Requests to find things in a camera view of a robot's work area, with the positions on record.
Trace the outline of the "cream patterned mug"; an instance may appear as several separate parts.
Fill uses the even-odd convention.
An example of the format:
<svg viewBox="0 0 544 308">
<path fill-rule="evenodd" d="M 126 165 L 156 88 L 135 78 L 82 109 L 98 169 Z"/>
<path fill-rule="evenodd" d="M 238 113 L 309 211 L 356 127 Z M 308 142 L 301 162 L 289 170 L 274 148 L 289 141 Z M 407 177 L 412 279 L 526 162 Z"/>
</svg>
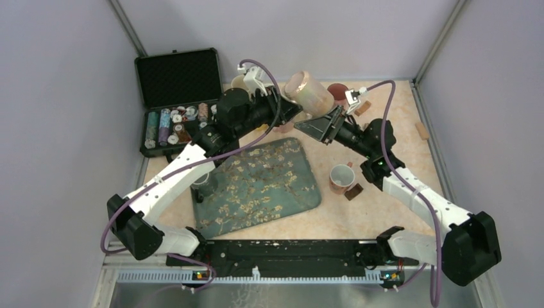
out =
<svg viewBox="0 0 544 308">
<path fill-rule="evenodd" d="M 249 88 L 248 86 L 245 84 L 244 82 L 244 77 L 245 75 L 243 74 L 240 74 L 240 75 L 237 75 L 235 78 L 232 79 L 231 81 L 231 88 L 232 89 L 242 89 L 242 90 L 245 90 L 246 92 L 249 92 Z"/>
</svg>

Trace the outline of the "black upside-down mug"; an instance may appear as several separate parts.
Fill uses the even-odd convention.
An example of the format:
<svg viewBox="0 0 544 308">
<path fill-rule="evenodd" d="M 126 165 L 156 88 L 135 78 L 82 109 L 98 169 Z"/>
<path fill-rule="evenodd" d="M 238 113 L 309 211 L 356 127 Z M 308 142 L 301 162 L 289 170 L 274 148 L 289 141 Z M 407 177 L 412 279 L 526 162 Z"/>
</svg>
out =
<svg viewBox="0 0 544 308">
<path fill-rule="evenodd" d="M 196 203 L 202 203 L 205 198 L 212 196 L 216 189 L 217 179 L 212 173 L 205 174 L 191 185 L 192 196 Z"/>
</svg>

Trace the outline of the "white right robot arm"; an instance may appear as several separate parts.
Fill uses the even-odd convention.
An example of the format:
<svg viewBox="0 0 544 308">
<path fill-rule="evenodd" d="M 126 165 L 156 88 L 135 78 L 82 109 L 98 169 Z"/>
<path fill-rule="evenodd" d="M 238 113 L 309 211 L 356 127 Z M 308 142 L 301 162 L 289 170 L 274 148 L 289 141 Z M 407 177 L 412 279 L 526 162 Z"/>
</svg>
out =
<svg viewBox="0 0 544 308">
<path fill-rule="evenodd" d="M 366 158 L 365 179 L 424 220 L 434 235 L 390 228 L 376 247 L 384 264 L 399 258 L 426 263 L 458 286 L 467 286 L 502 261 L 495 220 L 457 206 L 424 184 L 391 150 L 396 143 L 389 120 L 377 118 L 362 129 L 331 113 L 296 123 L 297 130 L 324 144 L 336 141 Z"/>
</svg>

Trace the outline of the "red-bottomed glass mug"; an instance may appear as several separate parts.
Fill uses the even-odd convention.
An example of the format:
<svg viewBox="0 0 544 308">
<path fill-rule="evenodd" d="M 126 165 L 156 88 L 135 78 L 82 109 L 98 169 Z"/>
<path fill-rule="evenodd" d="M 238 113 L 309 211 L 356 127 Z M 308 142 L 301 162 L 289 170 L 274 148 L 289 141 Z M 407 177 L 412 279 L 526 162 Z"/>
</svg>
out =
<svg viewBox="0 0 544 308">
<path fill-rule="evenodd" d="M 328 86 L 327 90 L 334 98 L 334 104 L 339 106 L 345 106 L 346 105 L 346 94 L 345 92 L 348 90 L 348 87 L 342 83 L 333 83 Z"/>
</svg>

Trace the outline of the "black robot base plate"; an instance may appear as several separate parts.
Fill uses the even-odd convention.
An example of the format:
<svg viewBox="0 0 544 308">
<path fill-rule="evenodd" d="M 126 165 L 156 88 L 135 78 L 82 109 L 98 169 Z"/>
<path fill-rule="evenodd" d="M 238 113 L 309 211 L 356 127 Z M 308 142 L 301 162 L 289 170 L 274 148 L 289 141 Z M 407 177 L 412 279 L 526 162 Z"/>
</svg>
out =
<svg viewBox="0 0 544 308">
<path fill-rule="evenodd" d="M 361 277 L 377 267 L 399 264 L 374 240 L 209 240 L 191 259 L 213 267 L 219 277 Z"/>
</svg>

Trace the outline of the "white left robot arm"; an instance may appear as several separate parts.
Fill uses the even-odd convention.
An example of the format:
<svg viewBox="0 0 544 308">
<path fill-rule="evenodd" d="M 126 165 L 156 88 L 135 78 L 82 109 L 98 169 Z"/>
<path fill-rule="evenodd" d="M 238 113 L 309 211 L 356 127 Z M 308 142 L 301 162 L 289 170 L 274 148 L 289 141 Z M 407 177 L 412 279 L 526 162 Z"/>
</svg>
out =
<svg viewBox="0 0 544 308">
<path fill-rule="evenodd" d="M 125 197 L 113 195 L 106 203 L 108 223 L 103 235 L 113 233 L 138 261 L 156 253 L 177 253 L 190 265 L 205 259 L 205 247 L 195 231 L 167 229 L 157 223 L 162 212 L 199 178 L 215 169 L 215 162 L 243 150 L 239 139 L 267 124 L 270 128 L 292 120 L 302 107 L 275 89 L 229 89 L 218 100 L 214 120 L 192 137 L 190 144 L 159 174 Z"/>
</svg>

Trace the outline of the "light pink glass mug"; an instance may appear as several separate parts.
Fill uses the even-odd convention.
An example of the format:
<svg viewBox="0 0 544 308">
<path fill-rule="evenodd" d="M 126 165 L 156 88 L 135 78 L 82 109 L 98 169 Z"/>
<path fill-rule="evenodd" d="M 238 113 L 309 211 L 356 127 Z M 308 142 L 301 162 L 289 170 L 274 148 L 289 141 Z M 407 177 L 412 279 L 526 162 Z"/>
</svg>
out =
<svg viewBox="0 0 544 308">
<path fill-rule="evenodd" d="M 325 116 L 334 107 L 333 95 L 308 71 L 292 75 L 284 85 L 284 93 L 312 117 Z"/>
</svg>

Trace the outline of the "terracotta upside-down mug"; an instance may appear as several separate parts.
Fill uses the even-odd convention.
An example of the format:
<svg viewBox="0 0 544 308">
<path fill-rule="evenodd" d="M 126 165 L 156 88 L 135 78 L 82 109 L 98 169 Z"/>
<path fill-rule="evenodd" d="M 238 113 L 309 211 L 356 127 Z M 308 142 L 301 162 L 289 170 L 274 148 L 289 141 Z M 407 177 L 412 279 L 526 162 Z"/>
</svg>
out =
<svg viewBox="0 0 544 308">
<path fill-rule="evenodd" d="M 353 163 L 338 164 L 329 173 L 329 187 L 335 194 L 344 194 L 355 182 Z"/>
</svg>

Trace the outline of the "pink upside-down mug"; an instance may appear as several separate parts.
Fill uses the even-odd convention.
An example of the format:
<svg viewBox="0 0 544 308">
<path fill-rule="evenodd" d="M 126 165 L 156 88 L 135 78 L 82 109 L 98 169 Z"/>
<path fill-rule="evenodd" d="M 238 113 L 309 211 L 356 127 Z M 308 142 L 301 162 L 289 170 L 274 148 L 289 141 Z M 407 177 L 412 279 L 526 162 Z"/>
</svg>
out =
<svg viewBox="0 0 544 308">
<path fill-rule="evenodd" d="M 288 133 L 294 129 L 294 123 L 288 122 L 286 124 L 277 126 L 273 128 L 273 131 L 276 133 Z"/>
</svg>

